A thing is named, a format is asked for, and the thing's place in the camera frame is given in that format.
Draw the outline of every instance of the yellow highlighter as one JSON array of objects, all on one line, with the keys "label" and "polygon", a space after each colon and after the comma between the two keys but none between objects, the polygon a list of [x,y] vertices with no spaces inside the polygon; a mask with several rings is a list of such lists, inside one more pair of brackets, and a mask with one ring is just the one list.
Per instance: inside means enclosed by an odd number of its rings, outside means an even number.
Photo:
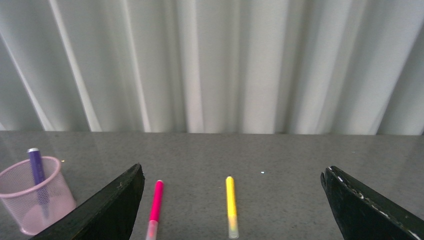
[{"label": "yellow highlighter", "polygon": [[229,176],[225,180],[226,208],[228,211],[228,236],[230,239],[239,238],[239,226],[237,225],[236,192],[234,190],[234,178]]}]

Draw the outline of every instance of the marker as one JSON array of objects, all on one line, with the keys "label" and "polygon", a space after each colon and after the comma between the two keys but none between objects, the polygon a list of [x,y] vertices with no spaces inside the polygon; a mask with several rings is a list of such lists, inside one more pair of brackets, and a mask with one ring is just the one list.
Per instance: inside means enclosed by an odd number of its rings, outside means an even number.
[{"label": "marker", "polygon": [[151,205],[150,220],[148,221],[146,240],[156,240],[158,232],[159,215],[161,213],[162,193],[164,192],[164,182],[158,180],[154,188],[153,204]]},{"label": "marker", "polygon": [[[29,162],[31,163],[32,176],[34,177],[34,184],[38,185],[46,180],[43,170],[43,162],[38,148],[28,149]],[[38,202],[41,205],[43,215],[46,219],[49,218],[49,193],[45,186],[37,190]]]},{"label": "marker", "polygon": [[228,212],[228,237],[239,238],[239,226],[237,224],[236,192],[234,190],[234,178],[229,176],[225,180],[226,208]]}]

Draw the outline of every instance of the white curtain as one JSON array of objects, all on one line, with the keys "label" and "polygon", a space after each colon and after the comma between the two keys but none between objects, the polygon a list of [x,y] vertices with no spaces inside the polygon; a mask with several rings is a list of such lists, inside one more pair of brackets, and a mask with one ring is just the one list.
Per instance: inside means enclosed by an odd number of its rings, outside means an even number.
[{"label": "white curtain", "polygon": [[424,131],[422,0],[2,0],[0,130]]}]

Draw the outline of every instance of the pink marker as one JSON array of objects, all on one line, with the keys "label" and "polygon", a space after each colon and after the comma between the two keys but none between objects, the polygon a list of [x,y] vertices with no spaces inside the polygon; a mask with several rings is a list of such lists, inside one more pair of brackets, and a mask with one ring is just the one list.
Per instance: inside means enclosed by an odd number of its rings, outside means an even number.
[{"label": "pink marker", "polygon": [[158,232],[159,215],[161,213],[162,193],[164,192],[164,182],[158,180],[154,188],[153,204],[151,205],[150,220],[148,221],[146,240],[156,240]]}]

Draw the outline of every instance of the purple marker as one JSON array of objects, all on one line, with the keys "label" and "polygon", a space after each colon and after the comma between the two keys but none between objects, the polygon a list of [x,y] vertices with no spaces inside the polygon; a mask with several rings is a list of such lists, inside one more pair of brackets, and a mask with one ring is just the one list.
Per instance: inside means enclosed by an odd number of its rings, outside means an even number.
[{"label": "purple marker", "polygon": [[[29,162],[31,163],[32,176],[34,177],[35,185],[46,180],[43,170],[43,162],[38,148],[28,149]],[[49,193],[45,186],[37,190],[38,202],[42,207],[43,214],[46,218],[49,217]]]}]

